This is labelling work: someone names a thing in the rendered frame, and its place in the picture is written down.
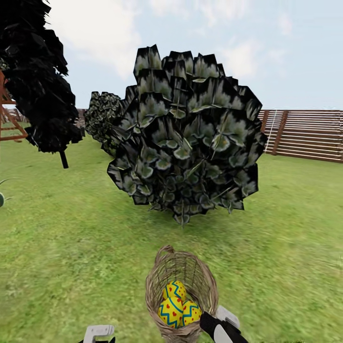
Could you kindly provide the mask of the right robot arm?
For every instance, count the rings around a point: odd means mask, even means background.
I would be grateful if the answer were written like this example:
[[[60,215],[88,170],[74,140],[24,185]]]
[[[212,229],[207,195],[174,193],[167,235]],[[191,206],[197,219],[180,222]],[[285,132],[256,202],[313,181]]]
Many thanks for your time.
[[[215,343],[248,343],[241,336],[240,322],[237,316],[220,305],[215,318],[204,311],[200,327],[207,332]]]

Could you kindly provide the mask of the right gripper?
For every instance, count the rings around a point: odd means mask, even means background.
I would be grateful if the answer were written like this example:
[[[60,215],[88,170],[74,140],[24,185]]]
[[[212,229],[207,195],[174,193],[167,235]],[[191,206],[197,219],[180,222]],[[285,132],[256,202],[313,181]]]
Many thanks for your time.
[[[201,316],[200,327],[201,327],[205,332],[207,332],[213,340],[214,340],[214,334],[212,334],[212,330],[213,330],[213,326],[214,326],[217,322],[222,323],[220,320],[215,319],[215,318],[212,317],[210,314],[208,314],[206,311],[204,311],[204,314],[202,314],[202,316]]]

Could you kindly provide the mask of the wicker basket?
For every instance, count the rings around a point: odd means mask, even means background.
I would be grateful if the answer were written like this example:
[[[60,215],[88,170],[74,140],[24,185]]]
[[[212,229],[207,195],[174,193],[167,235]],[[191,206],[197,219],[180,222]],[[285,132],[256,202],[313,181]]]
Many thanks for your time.
[[[166,251],[169,254],[161,256],[161,252]],[[173,328],[167,325],[159,316],[158,310],[163,302],[163,289],[169,284],[169,278],[173,276],[178,278],[178,274],[188,271],[188,259],[194,261],[190,277],[190,287],[185,287],[187,295],[193,303],[200,307],[202,314],[206,311],[215,318],[217,313],[217,305],[219,302],[219,288],[217,282],[209,268],[196,254],[189,251],[175,251],[169,244],[161,247],[157,251],[154,260],[154,266],[151,268],[145,280],[145,302],[152,320],[157,324],[162,338],[166,343],[197,343],[203,329],[200,327],[201,320],[196,321],[182,327]],[[167,266],[168,263],[173,264]],[[164,270],[160,276],[160,266]],[[178,269],[178,267],[182,269]],[[197,274],[197,270],[200,274]],[[162,283],[162,279],[166,282]]]

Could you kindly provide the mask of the easter egg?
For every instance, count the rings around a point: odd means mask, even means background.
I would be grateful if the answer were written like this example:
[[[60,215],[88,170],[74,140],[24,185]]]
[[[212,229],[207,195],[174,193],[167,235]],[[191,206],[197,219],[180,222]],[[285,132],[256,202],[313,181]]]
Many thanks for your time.
[[[180,323],[181,328],[196,321],[197,319],[201,319],[201,316],[202,311],[200,310],[200,307],[193,303],[192,300],[186,299],[183,302],[183,317],[182,322]]]
[[[169,326],[178,328],[183,317],[183,302],[178,296],[165,299],[159,307],[158,316]]]
[[[185,285],[181,280],[171,280],[169,284],[163,289],[162,298],[163,300],[171,297],[178,296],[181,298],[182,302],[187,299],[187,293]]]

